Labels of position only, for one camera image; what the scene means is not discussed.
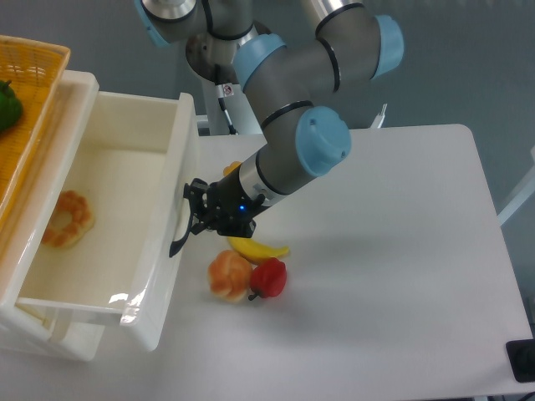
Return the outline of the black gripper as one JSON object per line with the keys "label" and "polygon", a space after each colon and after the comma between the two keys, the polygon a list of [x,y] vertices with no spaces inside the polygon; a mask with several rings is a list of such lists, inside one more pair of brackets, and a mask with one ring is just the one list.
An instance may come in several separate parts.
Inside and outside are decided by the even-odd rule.
{"label": "black gripper", "polygon": [[221,180],[208,185],[195,178],[184,185],[183,197],[190,208],[208,212],[192,211],[188,221],[188,233],[198,235],[203,231],[216,231],[220,236],[252,238],[256,229],[254,218],[266,210],[265,195],[249,196],[242,188],[239,169]]}

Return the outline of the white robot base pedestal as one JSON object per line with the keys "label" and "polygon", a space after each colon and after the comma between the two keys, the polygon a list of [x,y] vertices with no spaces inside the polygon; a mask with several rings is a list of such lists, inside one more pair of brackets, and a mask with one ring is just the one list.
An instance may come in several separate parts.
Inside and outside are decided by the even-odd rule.
{"label": "white robot base pedestal", "polygon": [[209,33],[190,38],[186,60],[199,78],[211,135],[260,134],[259,123],[238,83],[232,61],[237,50],[248,40],[270,30],[259,22],[241,38],[224,40]]}

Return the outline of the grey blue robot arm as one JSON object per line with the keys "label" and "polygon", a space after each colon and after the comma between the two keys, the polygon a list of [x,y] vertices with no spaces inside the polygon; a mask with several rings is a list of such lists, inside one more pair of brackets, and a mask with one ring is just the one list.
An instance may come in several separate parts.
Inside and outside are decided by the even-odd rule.
{"label": "grey blue robot arm", "polygon": [[266,140],[219,181],[197,179],[186,185],[188,234],[251,237],[256,216],[349,155],[347,124],[315,99],[399,66],[405,43],[392,17],[374,16],[359,1],[307,1],[303,7],[313,22],[314,39],[290,49],[277,34],[256,28],[249,1],[135,3],[157,46],[194,38],[205,38],[208,46],[232,46],[231,58],[212,62],[211,69],[218,84],[223,71],[230,70]]}

